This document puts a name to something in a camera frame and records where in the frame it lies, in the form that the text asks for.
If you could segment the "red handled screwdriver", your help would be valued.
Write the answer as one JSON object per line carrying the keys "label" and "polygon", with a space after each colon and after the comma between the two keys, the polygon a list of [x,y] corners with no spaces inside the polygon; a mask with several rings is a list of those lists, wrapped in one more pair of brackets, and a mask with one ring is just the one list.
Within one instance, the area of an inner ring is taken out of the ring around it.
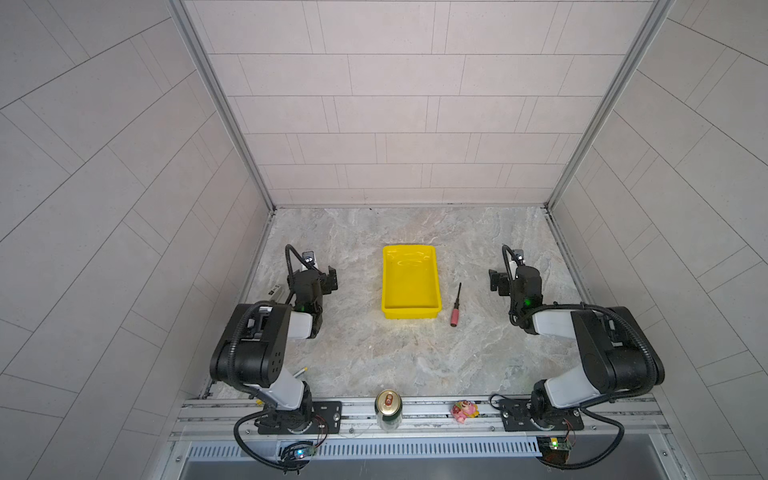
{"label": "red handled screwdriver", "polygon": [[450,326],[457,327],[460,319],[460,296],[462,290],[462,283],[459,283],[456,298],[453,304],[453,309],[450,317]]}

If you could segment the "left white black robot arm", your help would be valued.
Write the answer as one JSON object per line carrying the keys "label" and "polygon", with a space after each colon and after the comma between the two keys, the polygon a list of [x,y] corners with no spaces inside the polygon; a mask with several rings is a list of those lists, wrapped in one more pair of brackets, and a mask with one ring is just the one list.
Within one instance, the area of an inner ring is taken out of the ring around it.
{"label": "left white black robot arm", "polygon": [[265,404],[257,419],[260,434],[302,434],[315,411],[308,384],[283,370],[290,339],[315,338],[323,322],[323,297],[338,289],[334,268],[297,271],[289,285],[296,303],[272,300],[236,306],[214,349],[212,380]]}

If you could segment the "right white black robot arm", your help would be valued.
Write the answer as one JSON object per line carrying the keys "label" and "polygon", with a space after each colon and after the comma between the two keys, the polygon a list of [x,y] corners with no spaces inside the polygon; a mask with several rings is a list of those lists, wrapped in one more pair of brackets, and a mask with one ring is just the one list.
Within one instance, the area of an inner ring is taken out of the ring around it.
{"label": "right white black robot arm", "polygon": [[566,426],[567,416],[584,407],[644,395],[665,380],[659,355],[627,308],[546,305],[540,272],[526,265],[513,273],[491,270],[489,282],[510,299],[512,325],[529,335],[573,340],[578,348],[577,366],[538,381],[525,404],[507,408],[523,413],[534,429]]}

